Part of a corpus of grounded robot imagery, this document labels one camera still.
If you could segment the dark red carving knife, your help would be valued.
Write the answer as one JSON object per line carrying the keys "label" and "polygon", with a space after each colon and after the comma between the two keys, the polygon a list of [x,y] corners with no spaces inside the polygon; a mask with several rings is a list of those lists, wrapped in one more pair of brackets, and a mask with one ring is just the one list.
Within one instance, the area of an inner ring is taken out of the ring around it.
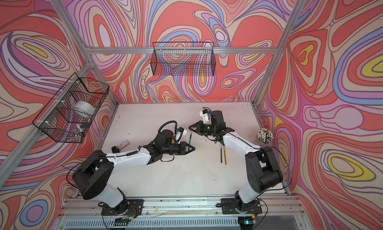
{"label": "dark red carving knife", "polygon": [[222,149],[222,145],[220,146],[220,162],[223,163],[223,149]]}

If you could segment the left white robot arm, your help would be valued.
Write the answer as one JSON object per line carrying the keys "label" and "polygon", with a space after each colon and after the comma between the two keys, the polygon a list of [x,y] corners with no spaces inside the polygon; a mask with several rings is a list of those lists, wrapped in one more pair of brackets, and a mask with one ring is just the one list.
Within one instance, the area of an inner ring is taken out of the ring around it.
{"label": "left white robot arm", "polygon": [[95,199],[116,208],[127,198],[118,187],[109,183],[112,175],[128,168],[161,161],[164,155],[187,155],[193,151],[194,146],[185,141],[177,141],[170,130],[163,130],[149,144],[134,151],[112,154],[102,150],[93,152],[73,172],[72,179],[83,199]]}

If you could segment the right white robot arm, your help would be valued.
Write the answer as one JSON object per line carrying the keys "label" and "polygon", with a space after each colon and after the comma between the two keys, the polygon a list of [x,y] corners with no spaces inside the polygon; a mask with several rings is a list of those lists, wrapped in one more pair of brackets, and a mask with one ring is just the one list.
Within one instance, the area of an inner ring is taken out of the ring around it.
{"label": "right white robot arm", "polygon": [[245,161],[247,183],[235,194],[240,203],[248,204],[283,182],[282,171],[271,148],[255,145],[239,136],[226,126],[220,110],[204,107],[199,115],[202,120],[189,126],[189,130],[233,150]]}

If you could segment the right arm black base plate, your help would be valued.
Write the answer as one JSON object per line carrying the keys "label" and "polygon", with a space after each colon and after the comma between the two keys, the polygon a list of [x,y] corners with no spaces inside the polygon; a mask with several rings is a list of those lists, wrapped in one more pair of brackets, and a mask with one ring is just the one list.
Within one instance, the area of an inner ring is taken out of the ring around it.
{"label": "right arm black base plate", "polygon": [[221,208],[224,215],[234,214],[253,214],[255,216],[262,213],[262,207],[259,200],[253,200],[249,203],[243,203],[240,198],[222,198],[216,207]]}

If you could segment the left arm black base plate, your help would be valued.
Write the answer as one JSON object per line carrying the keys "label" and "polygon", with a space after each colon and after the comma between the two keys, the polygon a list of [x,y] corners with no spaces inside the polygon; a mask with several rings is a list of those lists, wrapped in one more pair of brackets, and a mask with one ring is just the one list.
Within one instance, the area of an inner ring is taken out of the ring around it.
{"label": "left arm black base plate", "polygon": [[141,215],[143,210],[143,199],[123,200],[118,206],[112,208],[104,202],[98,204],[102,208],[103,216],[129,216],[137,217]]}

